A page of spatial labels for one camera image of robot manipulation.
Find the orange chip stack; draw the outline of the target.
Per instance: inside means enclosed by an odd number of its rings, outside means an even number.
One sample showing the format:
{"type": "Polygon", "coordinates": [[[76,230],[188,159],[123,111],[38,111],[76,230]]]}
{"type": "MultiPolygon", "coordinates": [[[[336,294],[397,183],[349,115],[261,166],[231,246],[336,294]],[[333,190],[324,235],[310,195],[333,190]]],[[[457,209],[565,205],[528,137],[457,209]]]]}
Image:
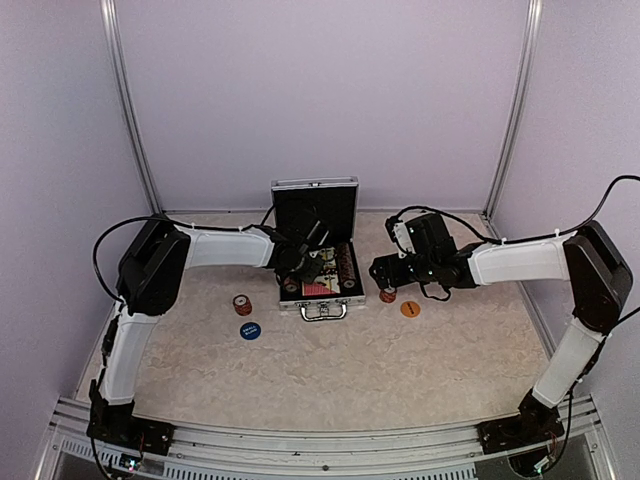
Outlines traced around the orange chip stack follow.
{"type": "Polygon", "coordinates": [[[239,316],[248,316],[252,313],[253,307],[249,297],[245,294],[236,295],[233,300],[233,307],[239,316]]]}
{"type": "Polygon", "coordinates": [[[392,287],[381,289],[379,292],[379,299],[383,303],[387,304],[395,302],[397,299],[397,289],[392,287]]]}

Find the left aluminium corner post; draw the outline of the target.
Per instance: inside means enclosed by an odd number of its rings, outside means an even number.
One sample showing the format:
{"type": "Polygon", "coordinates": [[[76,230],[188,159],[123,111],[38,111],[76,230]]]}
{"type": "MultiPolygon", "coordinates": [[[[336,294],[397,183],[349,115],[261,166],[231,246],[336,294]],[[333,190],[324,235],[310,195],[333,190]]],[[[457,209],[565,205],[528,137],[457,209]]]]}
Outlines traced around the left aluminium corner post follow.
{"type": "Polygon", "coordinates": [[[150,211],[153,213],[162,213],[163,207],[160,195],[157,191],[151,167],[147,159],[131,88],[129,86],[124,48],[119,29],[117,4],[114,0],[101,0],[99,5],[107,48],[115,76],[118,98],[133,153],[134,165],[139,175],[143,194],[150,211]]]}

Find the brown black chip row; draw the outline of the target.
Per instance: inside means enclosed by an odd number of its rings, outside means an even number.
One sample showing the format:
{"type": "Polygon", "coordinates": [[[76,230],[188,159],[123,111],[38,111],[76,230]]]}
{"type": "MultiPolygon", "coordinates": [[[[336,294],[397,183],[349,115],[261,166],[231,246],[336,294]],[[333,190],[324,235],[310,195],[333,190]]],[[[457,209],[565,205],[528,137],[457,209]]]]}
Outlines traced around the brown black chip row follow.
{"type": "Polygon", "coordinates": [[[357,285],[356,269],[347,243],[340,243],[336,246],[336,262],[341,286],[346,290],[355,288],[357,285]]]}

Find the orange chip row in case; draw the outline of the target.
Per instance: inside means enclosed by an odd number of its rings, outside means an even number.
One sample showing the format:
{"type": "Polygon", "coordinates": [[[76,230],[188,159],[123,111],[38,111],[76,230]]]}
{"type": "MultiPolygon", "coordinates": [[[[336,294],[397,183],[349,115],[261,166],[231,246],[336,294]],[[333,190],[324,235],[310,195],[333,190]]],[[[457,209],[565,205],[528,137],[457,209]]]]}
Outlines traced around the orange chip row in case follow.
{"type": "Polygon", "coordinates": [[[283,289],[287,294],[297,294],[300,292],[301,285],[297,279],[288,277],[283,281],[283,289]]]}

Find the right aluminium corner post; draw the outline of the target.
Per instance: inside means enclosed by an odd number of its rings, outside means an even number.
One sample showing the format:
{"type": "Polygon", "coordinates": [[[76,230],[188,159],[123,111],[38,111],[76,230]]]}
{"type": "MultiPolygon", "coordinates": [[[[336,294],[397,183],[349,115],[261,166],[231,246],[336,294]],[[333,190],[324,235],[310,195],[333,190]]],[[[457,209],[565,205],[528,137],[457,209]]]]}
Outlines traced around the right aluminium corner post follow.
{"type": "Polygon", "coordinates": [[[509,115],[501,142],[499,158],[489,194],[483,210],[484,217],[491,221],[498,210],[501,196],[506,186],[508,172],[513,160],[519,128],[524,114],[532,74],[543,11],[542,0],[528,2],[523,41],[515,78],[514,92],[509,115]]]}

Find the aluminium corner post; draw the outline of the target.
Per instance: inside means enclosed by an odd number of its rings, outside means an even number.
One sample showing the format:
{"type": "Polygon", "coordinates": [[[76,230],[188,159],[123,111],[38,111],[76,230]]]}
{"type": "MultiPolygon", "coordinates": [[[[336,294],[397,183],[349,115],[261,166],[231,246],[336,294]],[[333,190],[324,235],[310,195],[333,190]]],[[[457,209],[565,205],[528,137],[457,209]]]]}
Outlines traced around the aluminium corner post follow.
{"type": "Polygon", "coordinates": [[[134,165],[139,175],[143,194],[150,211],[153,213],[162,213],[163,207],[160,195],[157,191],[151,167],[147,159],[131,88],[129,86],[124,48],[119,29],[117,4],[114,0],[101,0],[99,5],[107,48],[115,76],[118,98],[133,153],[134,165]]]}
{"type": "Polygon", "coordinates": [[[532,74],[543,11],[542,0],[528,2],[523,41],[515,78],[514,92],[509,115],[501,142],[499,158],[489,194],[483,210],[484,217],[491,221],[498,210],[501,196],[506,186],[508,172],[513,160],[519,128],[524,114],[532,74]]]}

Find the aluminium poker case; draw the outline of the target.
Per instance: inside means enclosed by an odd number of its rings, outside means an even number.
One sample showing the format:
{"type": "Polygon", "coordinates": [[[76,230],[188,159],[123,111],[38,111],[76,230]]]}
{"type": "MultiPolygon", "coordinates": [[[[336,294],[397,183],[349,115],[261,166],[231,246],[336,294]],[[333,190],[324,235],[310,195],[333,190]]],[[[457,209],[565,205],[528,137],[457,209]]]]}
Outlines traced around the aluminium poker case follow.
{"type": "Polygon", "coordinates": [[[354,246],[358,188],[358,179],[351,176],[275,180],[271,184],[274,221],[276,209],[315,207],[329,229],[321,249],[333,247],[336,251],[338,244],[347,243],[351,250],[357,278],[357,285],[351,290],[341,286],[338,267],[335,270],[322,269],[315,280],[321,276],[336,277],[340,284],[339,295],[305,298],[302,296],[303,283],[300,284],[301,289],[297,294],[287,294],[279,285],[280,308],[298,311],[302,319],[308,323],[342,320],[349,310],[366,301],[354,246]]]}

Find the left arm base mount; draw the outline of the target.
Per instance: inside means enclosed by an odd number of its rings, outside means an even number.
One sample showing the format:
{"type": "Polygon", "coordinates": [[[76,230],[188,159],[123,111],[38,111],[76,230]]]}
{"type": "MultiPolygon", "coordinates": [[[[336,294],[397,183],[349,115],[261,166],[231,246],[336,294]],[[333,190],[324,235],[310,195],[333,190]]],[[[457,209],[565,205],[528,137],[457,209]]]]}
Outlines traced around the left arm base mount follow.
{"type": "Polygon", "coordinates": [[[134,401],[109,403],[102,397],[97,380],[91,381],[89,397],[89,438],[142,453],[168,455],[176,429],[173,424],[134,416],[134,401]]]}

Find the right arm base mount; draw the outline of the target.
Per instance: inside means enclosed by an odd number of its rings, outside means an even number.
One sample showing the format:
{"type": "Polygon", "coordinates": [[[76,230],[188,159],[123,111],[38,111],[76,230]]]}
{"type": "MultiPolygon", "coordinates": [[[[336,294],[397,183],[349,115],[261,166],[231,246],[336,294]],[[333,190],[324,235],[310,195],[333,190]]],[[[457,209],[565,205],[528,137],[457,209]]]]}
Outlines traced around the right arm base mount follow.
{"type": "Polygon", "coordinates": [[[493,454],[549,441],[565,434],[558,408],[549,408],[529,390],[518,413],[476,426],[484,454],[493,454]]]}

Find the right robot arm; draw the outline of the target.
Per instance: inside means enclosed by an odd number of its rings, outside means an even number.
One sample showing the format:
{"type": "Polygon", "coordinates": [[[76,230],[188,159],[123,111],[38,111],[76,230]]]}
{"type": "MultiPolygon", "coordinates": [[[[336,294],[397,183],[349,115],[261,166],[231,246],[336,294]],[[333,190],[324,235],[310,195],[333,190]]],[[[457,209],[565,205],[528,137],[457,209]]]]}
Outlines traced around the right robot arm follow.
{"type": "Polygon", "coordinates": [[[464,246],[457,245],[439,213],[407,221],[392,216],[386,230],[396,250],[375,258],[369,268],[382,291],[435,284],[447,300],[454,289],[551,283],[569,297],[571,320],[530,391],[536,405],[511,423],[518,442],[535,442],[550,427],[546,409],[556,407],[586,375],[606,338],[623,320],[633,273],[613,240],[594,219],[569,231],[530,239],[478,235],[464,246]]]}

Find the blue small blind button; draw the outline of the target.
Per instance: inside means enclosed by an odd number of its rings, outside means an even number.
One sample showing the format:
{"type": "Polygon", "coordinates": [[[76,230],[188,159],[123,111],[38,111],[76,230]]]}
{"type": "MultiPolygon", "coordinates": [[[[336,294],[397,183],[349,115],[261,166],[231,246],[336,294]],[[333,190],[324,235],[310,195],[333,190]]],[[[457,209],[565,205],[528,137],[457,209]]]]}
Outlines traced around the blue small blind button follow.
{"type": "Polygon", "coordinates": [[[256,322],[246,322],[240,327],[239,333],[244,340],[252,341],[260,337],[262,329],[256,322]]]}

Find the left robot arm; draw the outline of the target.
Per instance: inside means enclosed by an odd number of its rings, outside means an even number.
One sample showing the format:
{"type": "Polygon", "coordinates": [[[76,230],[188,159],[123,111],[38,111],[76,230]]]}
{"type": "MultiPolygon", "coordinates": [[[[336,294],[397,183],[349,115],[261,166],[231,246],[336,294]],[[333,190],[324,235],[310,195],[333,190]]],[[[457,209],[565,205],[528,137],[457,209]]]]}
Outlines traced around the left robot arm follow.
{"type": "Polygon", "coordinates": [[[115,288],[107,291],[115,316],[104,343],[103,369],[90,388],[93,422],[121,445],[140,434],[132,412],[143,349],[159,317],[173,308],[185,271],[244,266],[310,282],[321,270],[316,252],[329,236],[314,213],[283,227],[205,226],[164,215],[137,220],[142,227],[121,257],[115,288]]]}

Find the orange big blind button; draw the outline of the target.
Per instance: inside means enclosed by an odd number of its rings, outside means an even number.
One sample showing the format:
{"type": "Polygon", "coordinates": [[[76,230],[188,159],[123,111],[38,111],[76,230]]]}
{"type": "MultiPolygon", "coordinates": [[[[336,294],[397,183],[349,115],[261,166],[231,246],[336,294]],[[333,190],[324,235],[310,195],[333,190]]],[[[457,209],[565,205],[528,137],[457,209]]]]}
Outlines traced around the orange big blind button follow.
{"type": "Polygon", "coordinates": [[[407,318],[416,318],[421,313],[421,306],[415,301],[405,301],[401,304],[400,311],[407,318]]]}

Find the blue playing card deck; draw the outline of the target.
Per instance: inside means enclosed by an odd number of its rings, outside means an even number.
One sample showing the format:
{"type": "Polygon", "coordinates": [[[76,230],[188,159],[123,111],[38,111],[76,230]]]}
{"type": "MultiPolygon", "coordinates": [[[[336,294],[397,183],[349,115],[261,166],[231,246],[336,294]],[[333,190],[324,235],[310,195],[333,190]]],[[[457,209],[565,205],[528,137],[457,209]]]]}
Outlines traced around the blue playing card deck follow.
{"type": "Polygon", "coordinates": [[[324,270],[335,270],[337,268],[336,251],[333,247],[319,250],[317,257],[322,260],[324,270]]]}

